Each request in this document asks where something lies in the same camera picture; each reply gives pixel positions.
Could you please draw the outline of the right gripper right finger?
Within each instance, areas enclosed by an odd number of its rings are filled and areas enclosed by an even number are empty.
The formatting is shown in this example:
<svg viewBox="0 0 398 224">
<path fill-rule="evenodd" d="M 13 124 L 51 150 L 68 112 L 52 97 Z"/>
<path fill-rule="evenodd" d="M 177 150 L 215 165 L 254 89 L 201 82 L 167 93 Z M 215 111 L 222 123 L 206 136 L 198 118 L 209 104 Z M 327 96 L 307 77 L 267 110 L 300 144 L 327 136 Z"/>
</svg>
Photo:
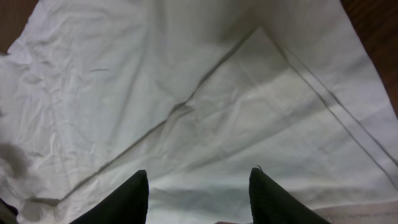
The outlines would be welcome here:
<svg viewBox="0 0 398 224">
<path fill-rule="evenodd" d="M 249 199 L 253 224 L 329 224 L 260 168 L 251 169 Z"/>
</svg>

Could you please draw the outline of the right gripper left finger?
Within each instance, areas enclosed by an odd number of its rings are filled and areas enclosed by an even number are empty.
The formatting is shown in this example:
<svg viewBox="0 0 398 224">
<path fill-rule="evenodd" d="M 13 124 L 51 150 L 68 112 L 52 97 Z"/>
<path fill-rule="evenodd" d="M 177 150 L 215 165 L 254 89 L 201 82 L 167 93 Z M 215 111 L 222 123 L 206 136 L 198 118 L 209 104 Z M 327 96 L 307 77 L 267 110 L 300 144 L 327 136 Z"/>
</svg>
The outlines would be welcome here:
<svg viewBox="0 0 398 224">
<path fill-rule="evenodd" d="M 71 224 L 145 224 L 148 203 L 147 172 L 139 170 Z"/>
</svg>

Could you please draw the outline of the white t-shirt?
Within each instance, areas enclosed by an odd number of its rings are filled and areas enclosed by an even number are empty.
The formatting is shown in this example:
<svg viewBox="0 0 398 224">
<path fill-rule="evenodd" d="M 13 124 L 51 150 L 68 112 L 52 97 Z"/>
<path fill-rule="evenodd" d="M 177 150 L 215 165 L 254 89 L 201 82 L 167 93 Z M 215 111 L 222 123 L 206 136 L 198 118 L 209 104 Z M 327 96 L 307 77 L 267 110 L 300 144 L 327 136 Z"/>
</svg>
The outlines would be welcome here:
<svg viewBox="0 0 398 224">
<path fill-rule="evenodd" d="M 137 170 L 149 223 L 397 200 L 397 118 L 342 3 L 39 1 L 1 57 L 1 198 L 69 223 Z"/>
</svg>

